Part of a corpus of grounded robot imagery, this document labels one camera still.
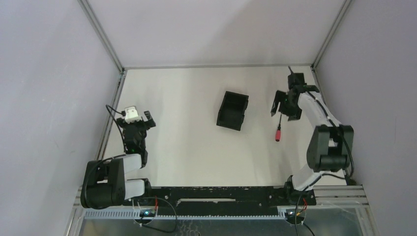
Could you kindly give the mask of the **red handled screwdriver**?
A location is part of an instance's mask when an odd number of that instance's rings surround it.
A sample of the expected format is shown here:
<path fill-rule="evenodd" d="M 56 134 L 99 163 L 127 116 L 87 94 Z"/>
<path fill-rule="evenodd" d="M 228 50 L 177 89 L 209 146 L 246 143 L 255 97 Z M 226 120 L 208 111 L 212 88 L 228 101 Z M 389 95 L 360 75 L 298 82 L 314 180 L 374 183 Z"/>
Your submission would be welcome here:
<path fill-rule="evenodd" d="M 281 140 L 281 121 L 282 121 L 282 114 L 280 114 L 280 119 L 277 127 L 277 131 L 275 133 L 275 141 L 279 142 Z"/>

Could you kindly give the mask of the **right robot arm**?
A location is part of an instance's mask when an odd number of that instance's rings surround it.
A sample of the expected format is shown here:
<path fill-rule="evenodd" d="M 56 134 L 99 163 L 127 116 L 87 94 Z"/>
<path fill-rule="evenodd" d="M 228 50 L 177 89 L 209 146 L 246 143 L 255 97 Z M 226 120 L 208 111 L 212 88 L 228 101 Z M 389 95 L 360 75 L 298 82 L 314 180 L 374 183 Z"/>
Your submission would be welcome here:
<path fill-rule="evenodd" d="M 285 183 L 286 202 L 298 204 L 304 192 L 312 190 L 324 176 L 338 178 L 336 172 L 345 170 L 347 174 L 342 179 L 352 177 L 355 170 L 352 155 L 354 129 L 343 125 L 331 113 L 316 86 L 296 85 L 287 92 L 278 90 L 270 113 L 274 116 L 277 112 L 289 120 L 298 120 L 304 114 L 313 128 L 306 164 Z"/>

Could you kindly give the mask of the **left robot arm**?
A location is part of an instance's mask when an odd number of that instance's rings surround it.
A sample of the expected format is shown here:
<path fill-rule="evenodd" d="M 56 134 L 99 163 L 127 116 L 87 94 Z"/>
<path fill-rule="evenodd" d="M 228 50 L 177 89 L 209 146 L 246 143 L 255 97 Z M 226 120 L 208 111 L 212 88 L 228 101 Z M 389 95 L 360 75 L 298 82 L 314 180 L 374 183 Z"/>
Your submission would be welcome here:
<path fill-rule="evenodd" d="M 121 206 L 135 198 L 148 205 L 154 198 L 147 178 L 127 179 L 132 171 L 144 168 L 148 162 L 147 131 L 156 126 L 149 111 L 146 118 L 138 115 L 135 107 L 128 107 L 116 120 L 121 129 L 124 153 L 87 164 L 80 201 L 84 208 L 105 209 Z"/>

